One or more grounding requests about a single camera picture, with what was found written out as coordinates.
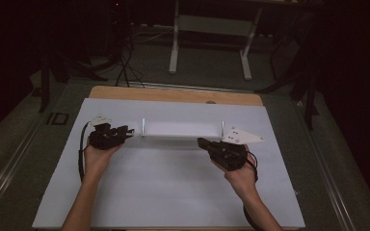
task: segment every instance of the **white paper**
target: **white paper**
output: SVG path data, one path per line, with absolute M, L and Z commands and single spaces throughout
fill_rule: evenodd
M 260 106 L 86 99 L 40 204 L 35 228 L 59 228 L 80 187 L 77 151 L 84 124 L 103 114 L 112 127 L 149 134 L 219 136 L 231 127 L 266 141 L 251 143 L 258 191 L 283 227 L 304 220 L 266 109 Z M 93 130 L 88 128 L 86 136 Z M 136 136 L 113 156 L 100 183 L 92 218 L 99 228 L 250 227 L 242 202 L 197 140 Z

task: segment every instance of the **table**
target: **table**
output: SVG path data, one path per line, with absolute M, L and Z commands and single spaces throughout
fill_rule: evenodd
M 266 4 L 290 4 L 297 5 L 297 0 L 284 1 L 284 0 L 251 0 L 246 2 L 252 3 L 266 3 Z M 232 36 L 243 36 L 247 37 L 247 42 L 242 50 L 240 50 L 240 58 L 242 62 L 242 68 L 245 80 L 249 81 L 251 77 L 251 69 L 249 67 L 248 53 L 251 49 L 251 43 L 253 41 L 254 33 L 257 28 L 261 13 L 263 11 L 262 5 L 255 11 L 255 17 L 253 21 L 246 20 L 234 20 L 224 18 L 213 18 L 195 15 L 185 15 L 179 13 L 179 0 L 175 1 L 175 15 L 173 21 L 173 45 L 171 53 L 171 61 L 169 72 L 171 74 L 176 73 L 177 59 L 178 59 L 178 33 L 179 30 L 203 32 L 203 33 L 214 33 Z
M 193 103 L 184 103 L 188 98 Z M 212 101 L 234 102 L 238 105 L 205 104 Z M 165 109 L 173 109 L 170 113 L 175 116 L 168 116 L 164 112 Z M 78 139 L 75 138 L 79 137 L 75 135 L 81 131 L 82 122 L 92 116 L 88 112 L 93 110 L 108 115 L 119 114 L 119 122 L 128 123 L 136 130 L 138 125 L 130 121 L 139 120 L 142 115 L 138 113 L 144 113 L 151 121 L 155 118 L 165 122 L 176 121 L 179 116 L 185 114 L 182 119 L 193 121 L 194 117 L 200 118 L 198 113 L 193 112 L 203 110 L 203 124 L 218 120 L 212 117 L 217 114 L 228 114 L 225 116 L 227 121 L 234 117 L 235 121 L 231 124 L 236 124 L 237 127 L 241 124 L 250 127 L 247 121 L 251 121 L 257 131 L 263 133 L 267 143 L 265 146 L 254 147 L 262 166 L 259 168 L 261 180 L 257 183 L 262 199 L 265 203 L 268 202 L 269 209 L 284 227 L 304 226 L 276 138 L 273 131 L 268 129 L 270 121 L 266 118 L 267 114 L 258 95 L 95 87 L 90 98 L 83 103 L 70 132 L 61 160 L 40 204 L 34 227 L 53 228 L 63 223 L 80 184 L 78 173 L 74 169 L 74 149 L 78 145 Z M 248 113 L 254 112 L 252 118 L 243 116 L 246 114 L 245 110 Z M 98 192 L 98 197 L 103 199 L 97 199 L 94 227 L 250 228 L 243 216 L 240 199 L 223 179 L 223 175 L 208 162 L 205 151 L 190 147 L 188 142 L 147 141 L 141 138 L 128 140 L 124 148 L 125 150 L 119 151 L 119 159 L 113 159 L 103 176 Z M 280 185 L 287 186 L 287 190 L 280 191 Z M 290 207 L 278 208 L 281 205 Z M 285 213 L 283 209 L 289 210 L 289 213 Z

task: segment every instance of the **table leg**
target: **table leg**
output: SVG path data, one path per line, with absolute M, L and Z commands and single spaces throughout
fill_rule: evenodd
M 242 61 L 243 74 L 245 76 L 245 80 L 247 81 L 251 80 L 251 69 L 249 67 L 248 53 L 249 50 L 251 49 L 251 42 L 253 41 L 254 33 L 256 32 L 257 24 L 259 22 L 262 10 L 263 10 L 262 8 L 259 8 L 257 10 L 256 16 L 254 17 L 254 21 L 251 23 L 251 30 L 249 31 L 246 46 L 243 50 L 240 50 L 240 59 Z
M 179 17 L 179 0 L 175 1 L 175 18 L 173 19 L 173 45 L 171 52 L 170 74 L 176 73 L 176 64 L 178 61 L 178 17 Z

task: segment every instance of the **black cable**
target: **black cable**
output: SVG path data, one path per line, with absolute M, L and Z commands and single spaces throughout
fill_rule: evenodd
M 251 156 L 254 158 L 254 162 L 255 162 L 255 165 L 248 159 L 248 158 L 246 158 L 246 162 L 253 168 L 253 171 L 254 171 L 254 178 L 255 178 L 255 180 L 257 181 L 259 178 L 258 178 L 258 176 L 257 176 L 257 158 L 256 158 L 256 156 L 254 156 L 254 154 L 253 153 L 251 153 L 250 151 L 248 151 L 247 150 L 247 152 L 249 153 L 249 154 L 251 154 Z
M 128 53 L 128 59 L 124 63 L 123 57 L 121 55 L 122 70 L 119 72 L 119 77 L 117 78 L 117 81 L 116 81 L 116 84 L 115 84 L 116 87 L 119 86 L 119 78 L 121 78 L 122 72 L 124 72 L 124 77 L 125 77 L 125 82 L 127 83 L 127 87 L 130 87 L 130 84 L 128 83 L 128 79 L 127 79 L 127 72 L 125 71 L 125 68 L 127 67 L 128 62 L 131 60 L 131 53 L 132 52 L 131 52 L 131 49 L 126 44 L 124 46 L 127 47 L 128 48 L 128 51 L 129 51 L 129 53 Z
M 83 140 L 84 140 L 84 134 L 86 132 L 86 128 L 87 126 L 89 125 L 89 123 L 87 122 L 84 127 L 83 127 L 83 130 L 82 130 L 82 135 L 80 137 L 80 149 L 79 149 L 79 160 L 78 160 L 78 165 L 79 165 L 79 174 L 80 174 L 80 180 L 83 181 L 83 178 L 84 178 L 84 167 L 83 167 L 83 161 L 84 161 L 84 150 L 86 148 L 83 149 Z
M 255 167 L 257 168 L 257 166 L 258 166 L 258 162 L 257 162 L 257 158 L 256 158 L 256 156 L 254 156 L 254 154 L 253 153 L 251 153 L 250 151 L 247 151 L 249 154 L 251 154 L 251 156 L 254 158 L 254 162 L 255 162 Z
M 153 36 L 151 38 L 147 38 L 147 39 L 144 39 L 144 40 L 137 40 L 137 41 L 134 41 L 134 42 L 135 43 L 145 43 L 145 42 L 151 41 L 153 39 L 157 39 L 159 37 L 162 37 L 162 36 L 166 35 L 167 33 L 171 32 L 171 31 L 173 31 L 173 29 L 170 29 L 170 30 L 168 30 L 166 32 L 154 32 L 154 33 L 152 33 L 152 32 L 150 32 L 150 33 L 147 33 L 147 32 L 139 32 L 135 36 L 137 36 L 139 34 L 157 34 L 157 35 L 156 36 Z
M 143 86 L 143 88 L 145 88 L 145 85 L 144 85 L 143 81 L 141 81 L 144 74 L 141 71 L 134 69 L 128 61 L 126 61 L 126 63 L 127 63 L 128 68 L 131 70 L 131 73 L 134 75 L 135 80 L 140 82 L 140 84 Z M 141 77 L 138 77 L 137 74 L 134 71 L 137 71 L 139 74 L 141 74 Z

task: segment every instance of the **white table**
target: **white table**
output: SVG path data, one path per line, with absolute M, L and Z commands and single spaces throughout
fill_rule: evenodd
M 107 89 L 97 88 L 92 96 Z M 179 95 L 190 94 L 190 98 L 211 93 L 186 90 L 132 92 L 134 95 L 144 92 L 143 96 L 163 92 L 172 97 L 178 92 Z M 231 93 L 219 95 L 235 96 Z M 248 101 L 257 99 L 256 95 L 235 97 L 238 96 L 246 96 Z M 224 121 L 226 131 L 235 126 L 263 136 L 265 142 L 249 145 L 259 163 L 259 193 L 283 227 L 304 227 L 264 107 L 95 98 L 86 99 L 82 105 L 40 204 L 34 227 L 59 228 L 62 225 L 80 186 L 77 150 L 81 130 L 98 114 L 109 116 L 113 127 L 126 124 L 136 131 L 142 130 L 142 119 L 145 118 L 145 131 L 149 134 L 217 136 Z M 198 148 L 196 139 L 140 136 L 127 140 L 113 157 L 99 186 L 92 226 L 115 229 L 250 228 L 243 215 L 242 202 L 224 180 L 223 173 L 210 163 L 207 152 Z
M 259 2 L 259 3 L 287 3 L 283 0 L 251 0 L 246 2 Z M 288 2 L 290 4 L 297 4 L 297 1 Z M 175 0 L 175 15 L 173 21 L 173 44 L 171 52 L 171 61 L 169 72 L 176 73 L 176 66 L 178 60 L 179 46 L 178 46 L 178 33 L 179 30 L 214 33 L 222 35 L 243 36 L 247 38 L 246 44 L 240 50 L 240 59 L 242 63 L 243 73 L 245 80 L 251 80 L 251 69 L 249 67 L 248 54 L 251 49 L 251 43 L 254 38 L 254 33 L 257 28 L 263 8 L 260 6 L 254 12 L 254 20 L 235 20 L 225 18 L 214 18 L 196 15 L 186 15 L 179 12 L 179 0 Z

